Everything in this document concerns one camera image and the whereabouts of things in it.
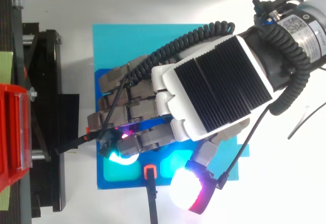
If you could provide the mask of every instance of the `black heat sink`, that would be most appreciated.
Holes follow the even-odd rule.
[[[272,99],[236,37],[175,68],[207,132]]]

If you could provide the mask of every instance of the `metal screw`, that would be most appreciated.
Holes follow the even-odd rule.
[[[35,98],[37,97],[37,92],[35,91],[35,89],[33,87],[31,87],[31,89],[27,92],[31,102],[35,101]]]
[[[24,8],[24,0],[12,0],[12,6],[18,9]]]
[[[279,15],[279,13],[276,10],[270,12],[269,13],[269,16],[274,21],[279,21],[280,20],[280,15]]]

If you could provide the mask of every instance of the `green tape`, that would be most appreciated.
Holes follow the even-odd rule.
[[[0,83],[10,84],[13,52],[0,52]]]
[[[0,52],[0,83],[10,84],[13,52]],[[0,193],[0,211],[9,208],[10,187]]]
[[[9,209],[10,187],[6,187],[0,192],[0,211]]]

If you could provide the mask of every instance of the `red container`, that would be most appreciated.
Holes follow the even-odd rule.
[[[0,84],[0,192],[32,166],[30,112],[24,88]]]

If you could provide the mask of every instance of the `black metal frame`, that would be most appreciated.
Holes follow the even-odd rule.
[[[34,39],[23,47],[26,31]],[[13,53],[11,83],[38,92],[31,105],[32,147],[45,158],[33,160],[30,172],[11,186],[9,211],[0,212],[1,224],[30,224],[32,217],[40,217],[40,207],[53,206],[57,212],[66,205],[64,155],[54,148],[78,137],[79,95],[61,94],[57,40],[54,30],[39,32],[38,24],[23,25],[21,7],[13,6],[13,0],[0,0],[0,51]]]
[[[37,23],[23,24],[36,30]],[[61,94],[57,66],[60,63],[58,33],[35,32],[31,45],[24,46],[25,67],[30,85],[38,92],[32,103],[32,147],[41,149],[45,159],[33,160],[31,174],[32,217],[40,217],[40,207],[54,212],[66,205],[64,155],[54,149],[78,136],[79,95]]]

